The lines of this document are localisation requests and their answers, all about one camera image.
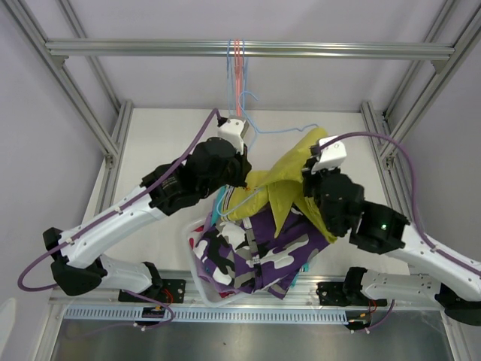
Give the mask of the white plastic basket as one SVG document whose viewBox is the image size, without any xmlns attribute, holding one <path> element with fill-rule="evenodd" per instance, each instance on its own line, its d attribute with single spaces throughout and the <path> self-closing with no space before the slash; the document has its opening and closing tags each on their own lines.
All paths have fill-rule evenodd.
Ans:
<svg viewBox="0 0 481 361">
<path fill-rule="evenodd" d="M 188 234 L 196 227 L 203 226 L 205 220 L 198 218 L 190 223 L 187 223 L 181 231 L 181 244 L 186 254 L 189 269 L 192 275 L 193 283 L 200 294 L 200 298 L 205 306 L 209 308 L 219 308 L 226 306 L 229 303 L 238 302 L 241 299 L 248 297 L 247 293 L 229 293 L 227 296 L 222 297 L 220 292 L 215 286 L 207 282 L 205 279 L 199 276 L 199 267 L 195 261 L 196 257 L 188 244 Z"/>
</svg>

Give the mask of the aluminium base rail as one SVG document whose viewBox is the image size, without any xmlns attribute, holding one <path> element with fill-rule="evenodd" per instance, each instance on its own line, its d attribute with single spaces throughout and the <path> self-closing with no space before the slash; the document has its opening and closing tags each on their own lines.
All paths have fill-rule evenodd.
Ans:
<svg viewBox="0 0 481 361">
<path fill-rule="evenodd" d="M 352 268 L 343 277 L 302 273 L 283 299 L 266 290 L 221 297 L 212 284 L 191 272 L 161 271 L 160 275 L 175 298 L 174 304 L 185 307 L 354 309 L 366 307 L 371 299 L 378 308 L 386 308 L 393 301 L 407 308 L 440 309 L 459 299 L 448 286 L 428 275 L 391 275 L 362 268 Z"/>
</svg>

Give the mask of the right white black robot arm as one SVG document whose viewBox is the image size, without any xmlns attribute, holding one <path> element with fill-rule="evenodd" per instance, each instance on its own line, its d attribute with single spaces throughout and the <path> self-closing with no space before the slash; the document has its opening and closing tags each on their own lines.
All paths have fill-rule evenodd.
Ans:
<svg viewBox="0 0 481 361">
<path fill-rule="evenodd" d="M 392 208 L 367 201 L 363 186 L 353 183 L 339 166 L 310 157 L 301 173 L 304 194 L 313 197 L 329 232 L 348 236 L 359 250 L 398 259 L 419 270 L 417 275 L 394 275 L 352 266 L 343 283 L 318 286 L 322 304 L 432 302 L 459 323 L 480 325 L 479 262 L 420 232 Z"/>
</svg>

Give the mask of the right aluminium frame posts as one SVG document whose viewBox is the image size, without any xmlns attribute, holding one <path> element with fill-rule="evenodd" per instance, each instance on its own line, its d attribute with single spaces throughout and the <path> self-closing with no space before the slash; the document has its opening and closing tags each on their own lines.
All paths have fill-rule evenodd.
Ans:
<svg viewBox="0 0 481 361">
<path fill-rule="evenodd" d="M 479 258 L 480 3 L 444 1 L 426 38 L 451 44 L 452 58 L 414 62 L 383 114 L 366 102 L 361 112 L 409 153 L 374 148 L 389 203 L 417 211 L 429 235 Z"/>
</svg>

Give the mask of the left aluminium frame posts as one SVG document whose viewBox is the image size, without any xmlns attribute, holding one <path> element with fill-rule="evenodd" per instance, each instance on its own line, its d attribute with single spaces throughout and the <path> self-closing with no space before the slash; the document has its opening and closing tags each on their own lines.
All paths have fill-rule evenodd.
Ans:
<svg viewBox="0 0 481 361">
<path fill-rule="evenodd" d="M 103 175 L 98 179 L 98 196 L 93 202 L 95 206 L 94 214 L 99 214 L 109 208 L 115 198 L 121 162 L 134 110 L 133 102 L 129 99 L 121 102 L 117 98 L 98 58 L 87 56 L 86 61 L 116 115 L 113 131 L 108 132 L 65 65 L 68 57 L 50 53 L 47 47 L 49 38 L 27 3 L 25 1 L 2 1 L 1 9 L 34 51 L 41 64 L 46 68 L 47 73 L 61 89 L 69 105 L 86 124 L 101 148 L 104 155 L 104 165 L 101 168 Z"/>
</svg>

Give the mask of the aluminium frame posts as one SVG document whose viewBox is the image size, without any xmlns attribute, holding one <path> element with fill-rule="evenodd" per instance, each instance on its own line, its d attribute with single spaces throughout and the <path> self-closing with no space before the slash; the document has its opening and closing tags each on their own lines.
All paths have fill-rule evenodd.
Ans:
<svg viewBox="0 0 481 361">
<path fill-rule="evenodd" d="M 94 214 L 99 214 L 109 208 L 115 198 L 121 162 L 134 110 L 133 102 L 129 99 L 121 102 L 117 98 L 98 58 L 87 56 L 86 61 L 116 115 L 113 131 L 108 132 L 65 65 L 68 57 L 50 53 L 47 47 L 49 38 L 27 3 L 25 1 L 2 1 L 1 9 L 34 51 L 41 64 L 46 68 L 47 73 L 61 89 L 69 105 L 86 124 L 101 148 L 104 155 L 104 165 L 101 168 L 103 175 L 98 179 L 98 196 L 93 202 L 95 206 Z"/>
<path fill-rule="evenodd" d="M 383 114 L 366 102 L 361 112 L 409 153 L 374 148 L 389 203 L 417 211 L 429 235 L 479 258 L 480 3 L 444 1 L 426 38 L 451 44 L 452 58 L 414 62 Z"/>
</svg>

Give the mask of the aluminium hanging rail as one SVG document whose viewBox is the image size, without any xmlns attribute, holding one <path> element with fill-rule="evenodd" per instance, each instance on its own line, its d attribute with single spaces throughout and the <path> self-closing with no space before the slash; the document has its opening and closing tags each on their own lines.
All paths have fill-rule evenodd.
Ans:
<svg viewBox="0 0 481 361">
<path fill-rule="evenodd" d="M 319 43 L 286 41 L 209 41 L 161 39 L 56 38 L 46 42 L 55 56 L 212 56 L 448 60 L 451 44 Z"/>
</svg>

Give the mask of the light blue wire hanger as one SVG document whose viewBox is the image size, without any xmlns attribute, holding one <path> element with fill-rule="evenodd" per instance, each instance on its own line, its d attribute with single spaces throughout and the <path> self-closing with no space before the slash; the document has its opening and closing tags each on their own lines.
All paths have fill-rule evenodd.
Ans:
<svg viewBox="0 0 481 361">
<path fill-rule="evenodd" d="M 232 115 L 234 112 L 233 105 L 233 80 L 232 80 L 232 65 L 231 65 L 231 39 L 227 42 L 226 48 L 226 80 L 227 80 L 227 102 L 228 102 L 228 114 Z"/>
</svg>

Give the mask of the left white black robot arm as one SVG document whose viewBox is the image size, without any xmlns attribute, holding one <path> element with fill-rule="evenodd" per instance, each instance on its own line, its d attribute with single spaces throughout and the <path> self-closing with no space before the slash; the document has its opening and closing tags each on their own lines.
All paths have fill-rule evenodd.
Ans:
<svg viewBox="0 0 481 361">
<path fill-rule="evenodd" d="M 105 251 L 139 229 L 197 205 L 223 186 L 244 186 L 251 168 L 247 150 L 237 150 L 225 139 L 212 137 L 198 143 L 185 159 L 158 166 L 89 222 L 68 231 L 45 231 L 46 248 L 60 247 L 52 255 L 53 279 L 69 296 L 105 288 L 118 289 L 122 300 L 158 299 L 163 281 L 154 264 L 120 261 Z"/>
</svg>

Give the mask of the pink wire hanger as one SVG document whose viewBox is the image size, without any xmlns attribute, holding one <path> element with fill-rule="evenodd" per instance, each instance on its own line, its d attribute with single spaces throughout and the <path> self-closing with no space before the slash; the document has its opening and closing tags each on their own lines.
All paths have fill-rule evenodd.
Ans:
<svg viewBox="0 0 481 361">
<path fill-rule="evenodd" d="M 234 40 L 234 74 L 235 74 L 235 102 L 236 102 L 236 115 L 241 115 L 241 107 L 239 101 L 239 95 L 241 92 L 241 54 L 240 54 L 240 41 Z"/>
</svg>

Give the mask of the olive yellow trousers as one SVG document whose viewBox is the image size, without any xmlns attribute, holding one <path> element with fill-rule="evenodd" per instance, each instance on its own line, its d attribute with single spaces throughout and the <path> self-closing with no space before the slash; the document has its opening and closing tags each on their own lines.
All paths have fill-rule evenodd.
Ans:
<svg viewBox="0 0 481 361">
<path fill-rule="evenodd" d="M 229 188 L 219 206 L 219 216 L 223 221 L 238 221 L 252 217 L 267 205 L 271 208 L 275 233 L 278 237 L 292 206 L 307 217 L 315 229 L 334 243 L 332 235 L 312 198 L 303 193 L 301 173 L 307 159 L 311 156 L 310 147 L 328 133 L 321 127 L 311 129 L 291 150 L 286 152 L 268 171 L 250 171 L 245 187 Z"/>
</svg>

